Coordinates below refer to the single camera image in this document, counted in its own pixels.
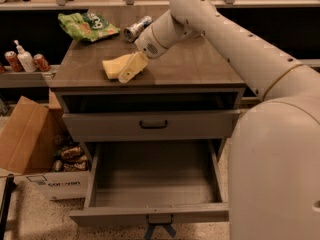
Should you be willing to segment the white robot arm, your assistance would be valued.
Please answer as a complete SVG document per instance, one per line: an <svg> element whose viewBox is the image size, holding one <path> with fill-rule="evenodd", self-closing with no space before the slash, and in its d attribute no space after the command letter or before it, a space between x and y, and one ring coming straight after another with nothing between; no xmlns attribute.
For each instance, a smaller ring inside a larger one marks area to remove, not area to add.
<svg viewBox="0 0 320 240"><path fill-rule="evenodd" d="M170 0L135 44L158 58L193 33L261 101L231 137L230 240L320 240L320 74L225 18L209 0Z"/></svg>

